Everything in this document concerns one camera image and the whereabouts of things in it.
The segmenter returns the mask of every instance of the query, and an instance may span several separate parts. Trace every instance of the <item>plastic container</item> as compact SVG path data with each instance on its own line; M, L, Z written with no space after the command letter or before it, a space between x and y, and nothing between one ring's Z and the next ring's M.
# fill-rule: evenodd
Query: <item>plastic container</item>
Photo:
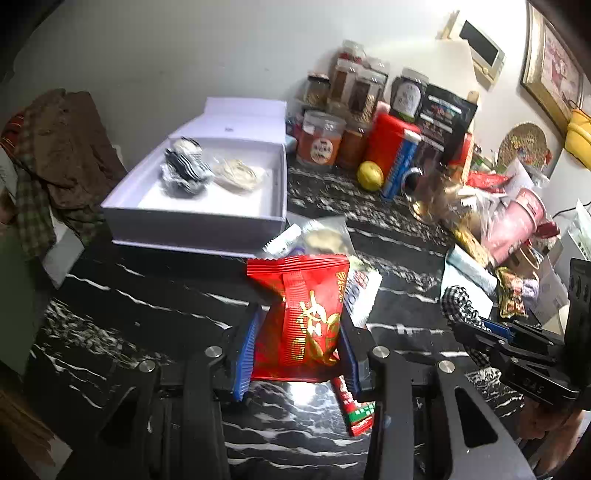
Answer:
M375 119L363 160L376 163L382 169L384 178L396 159L405 130L421 133L416 125L403 122L387 113L382 113Z
M522 204L533 215L535 224L539 225L546 217L546 208L537 194L530 189L521 189L515 197L515 201Z
M414 123L421 110L429 78L413 69L403 68L392 83L390 115Z
M354 61L338 59L332 81L330 82L329 107L348 110L347 103L351 94L351 88L355 82L358 70L361 66Z
M373 70L362 69L357 78L349 98L349 112L351 120L363 124L371 123L375 106L382 96L386 85L386 75Z
M336 164L346 170L357 170L367 149L371 125L349 123L343 132Z
M535 219L519 202L511 200L500 220L495 221L490 231L483 236L481 244L493 256L495 267L509 256L535 232Z
M591 117L578 108L570 118L564 148L591 170Z
M380 60L377 57L367 57L365 60L365 67L375 72L382 73L385 76L384 83L388 83L388 78L390 77L390 64L387 61ZM378 100L384 100L384 90L382 90L382 95Z
M310 72L304 93L304 103L317 108L324 108L329 97L330 80L324 73Z
M354 61L362 65L365 60L365 49L361 43L353 40L343 40L343 44L339 50L339 58Z
M345 125L345 120L328 113L306 112L297 160L307 166L329 170L335 163Z

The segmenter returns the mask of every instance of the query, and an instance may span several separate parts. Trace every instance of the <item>black package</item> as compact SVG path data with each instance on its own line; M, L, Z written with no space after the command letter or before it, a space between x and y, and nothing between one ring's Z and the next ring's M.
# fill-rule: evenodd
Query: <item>black package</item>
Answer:
M453 160L478 106L435 85L428 85L417 125L423 140L441 152L439 162L446 166Z

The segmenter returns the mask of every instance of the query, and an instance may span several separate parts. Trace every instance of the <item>red thermos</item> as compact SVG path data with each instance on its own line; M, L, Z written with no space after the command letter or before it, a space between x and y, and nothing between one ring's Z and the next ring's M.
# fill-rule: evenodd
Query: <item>red thermos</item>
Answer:
M396 159L398 148L404 139L405 129L421 134L421 130L416 125L403 122L387 113L381 113L375 119L374 128L368 140L368 149L363 159L377 163L382 169L384 178Z

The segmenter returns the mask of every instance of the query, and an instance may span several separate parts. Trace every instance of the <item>electrical cable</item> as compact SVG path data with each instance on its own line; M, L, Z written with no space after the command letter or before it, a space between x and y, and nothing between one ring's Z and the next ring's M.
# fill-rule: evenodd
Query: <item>electrical cable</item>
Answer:
M591 202L587 202L587 203L585 203L583 206L584 206L584 207L588 207L589 205L591 205ZM566 213L566 212L572 212L573 210L576 210L576 209L577 209L577 207L572 207L572 208L567 208L567 209L565 209L565 210L560 210L559 212L555 213L555 214L552 216L552 220L554 220L556 217L558 217L558 215L561 215L562 213Z

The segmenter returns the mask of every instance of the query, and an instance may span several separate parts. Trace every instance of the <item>spice jar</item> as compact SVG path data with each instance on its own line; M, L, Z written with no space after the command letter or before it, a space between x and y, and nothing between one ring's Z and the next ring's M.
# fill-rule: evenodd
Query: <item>spice jar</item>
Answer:
M365 155L371 124L350 122L340 141L336 164L347 170L357 170Z
M354 42L353 40L343 40L343 44L339 50L339 58L354 61L361 65L365 60L365 49L361 43Z
M345 121L328 113L308 111L297 147L297 160L305 165L330 170L335 163Z
M351 94L351 87L355 82L357 71L361 67L354 61L338 59L335 72L330 82L329 105L332 103L342 103L345 106Z
M326 106L326 99L329 96L329 90L330 81L328 75L310 72L308 74L304 102L313 107L324 108Z
M421 110L429 78L413 69L403 68L392 82L390 115L413 124Z
M371 123L375 105L384 91L385 83L386 75L373 70L362 69L357 74L349 98L351 120L363 124Z
M367 57L365 60L366 68L375 72L385 75L384 84L388 83L388 77L390 76L390 64L387 61L380 60L376 57ZM382 96L378 100L384 100L383 91Z

